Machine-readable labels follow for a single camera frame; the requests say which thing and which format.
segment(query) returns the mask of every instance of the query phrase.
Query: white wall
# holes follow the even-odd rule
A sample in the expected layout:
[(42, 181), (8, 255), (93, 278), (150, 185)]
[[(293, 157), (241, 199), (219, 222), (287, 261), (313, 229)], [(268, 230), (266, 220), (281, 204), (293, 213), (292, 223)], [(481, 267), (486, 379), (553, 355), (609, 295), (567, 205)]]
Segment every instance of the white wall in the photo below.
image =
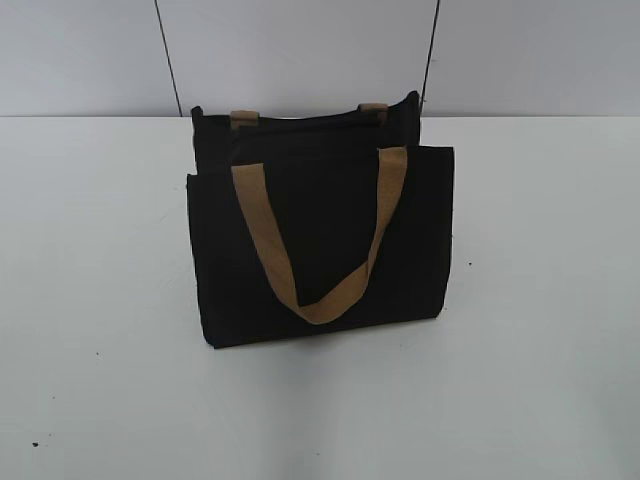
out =
[(159, 5), (185, 110), (293, 116), (392, 103), (421, 88), (435, 0)]
[[(436, 0), (158, 0), (183, 111), (420, 89)], [(442, 0), (429, 115), (640, 114), (638, 0)], [(153, 0), (0, 2), (0, 116), (177, 115)]]
[(153, 0), (0, 1), (0, 115), (177, 115)]
[(442, 0), (426, 110), (640, 114), (638, 0)]

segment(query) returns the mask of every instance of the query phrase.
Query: tan strap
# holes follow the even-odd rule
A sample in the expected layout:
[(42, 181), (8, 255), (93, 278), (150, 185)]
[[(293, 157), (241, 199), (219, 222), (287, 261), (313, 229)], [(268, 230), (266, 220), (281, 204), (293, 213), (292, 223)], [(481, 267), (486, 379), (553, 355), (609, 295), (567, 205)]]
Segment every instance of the tan strap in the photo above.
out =
[(361, 112), (378, 112), (380, 124), (384, 125), (387, 123), (387, 111), (389, 110), (389, 105), (386, 103), (361, 103), (358, 105), (358, 110)]
[(260, 114), (253, 110), (234, 110), (229, 114), (231, 130), (239, 127), (257, 127)]
[(278, 229), (261, 163), (231, 167), (233, 183), (258, 257), (278, 300), (313, 325), (340, 317), (364, 295), (380, 242), (400, 199), (407, 171), (404, 147), (379, 150), (376, 229), (365, 263), (347, 275), (321, 300), (300, 306), (291, 262)]

